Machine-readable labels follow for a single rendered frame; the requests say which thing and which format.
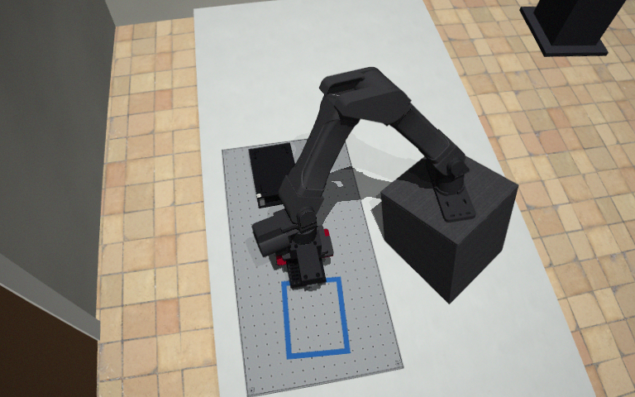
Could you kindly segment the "blue tape outline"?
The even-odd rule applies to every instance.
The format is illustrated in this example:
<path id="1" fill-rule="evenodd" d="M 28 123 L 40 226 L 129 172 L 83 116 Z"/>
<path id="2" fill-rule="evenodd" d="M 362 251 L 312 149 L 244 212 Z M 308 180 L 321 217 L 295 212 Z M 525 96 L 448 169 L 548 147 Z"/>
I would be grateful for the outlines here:
<path id="1" fill-rule="evenodd" d="M 290 283 L 289 281 L 281 281 L 283 310 L 284 310 L 284 333 L 285 333 L 287 360 L 297 359 L 297 358 L 306 358 L 306 357 L 315 357 L 315 356 L 331 356 L 331 355 L 351 353 L 347 325 L 346 325 L 346 312 L 345 312 L 345 305 L 344 305 L 344 299 L 343 299 L 343 293 L 342 293 L 341 277 L 330 277 L 330 278 L 326 278 L 326 280 L 327 282 L 337 283 L 337 293 L 338 293 L 340 314 L 341 314 L 341 326 L 342 326 L 342 333 L 343 333 L 345 348 L 336 349 L 336 350 L 318 351 L 318 352 L 300 352 L 300 353 L 291 352 L 291 340 L 290 340 L 290 329 L 289 329 L 289 307 L 288 307 L 288 295 L 287 295 L 287 286 L 290 285 Z"/>

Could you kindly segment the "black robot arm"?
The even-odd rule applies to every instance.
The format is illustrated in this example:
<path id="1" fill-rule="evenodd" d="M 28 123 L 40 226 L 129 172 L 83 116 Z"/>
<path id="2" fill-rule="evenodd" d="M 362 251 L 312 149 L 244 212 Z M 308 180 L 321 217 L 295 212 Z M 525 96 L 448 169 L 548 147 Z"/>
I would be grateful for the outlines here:
<path id="1" fill-rule="evenodd" d="M 427 158 L 427 171 L 446 222 L 475 218 L 464 181 L 464 174 L 470 172 L 464 163 L 465 153 L 425 119 L 407 94 L 379 69 L 366 67 L 330 75 L 319 89 L 324 96 L 316 122 L 279 188 L 284 209 L 252 225 L 263 257 L 289 247 L 291 259 L 298 258 L 302 286 L 322 283 L 318 258 L 322 242 L 316 214 L 324 200 L 322 193 L 330 171 L 361 119 L 394 127 Z"/>

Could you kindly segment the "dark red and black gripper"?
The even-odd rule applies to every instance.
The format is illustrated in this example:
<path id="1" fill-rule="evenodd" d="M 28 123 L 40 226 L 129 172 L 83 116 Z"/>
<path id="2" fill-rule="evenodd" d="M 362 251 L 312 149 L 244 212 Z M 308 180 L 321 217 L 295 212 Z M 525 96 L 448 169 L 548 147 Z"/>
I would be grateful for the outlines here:
<path id="1" fill-rule="evenodd" d="M 320 226 L 317 226 L 317 230 L 319 231 L 321 242 L 322 242 L 322 250 L 321 250 L 321 254 L 318 255 L 318 258 L 333 256 L 334 251 L 333 251 L 333 248 L 332 248 L 332 241 L 331 241 L 331 237 L 329 235 L 328 229 L 324 229 L 323 226 L 320 225 Z M 311 242 L 313 242 L 315 240 L 315 238 Z M 309 243 L 311 243 L 311 242 L 309 242 Z M 295 243 L 297 243 L 297 242 L 295 242 Z M 299 245 L 307 245 L 309 243 L 306 243 L 306 244 L 297 243 L 297 244 L 299 244 Z M 288 264 L 287 260 L 291 259 L 290 252 L 289 252 L 289 247 L 285 248 L 285 249 L 283 249 L 281 251 L 277 251 L 275 254 L 276 254 L 276 260 L 277 260 L 277 264 L 278 265 L 287 265 Z"/>

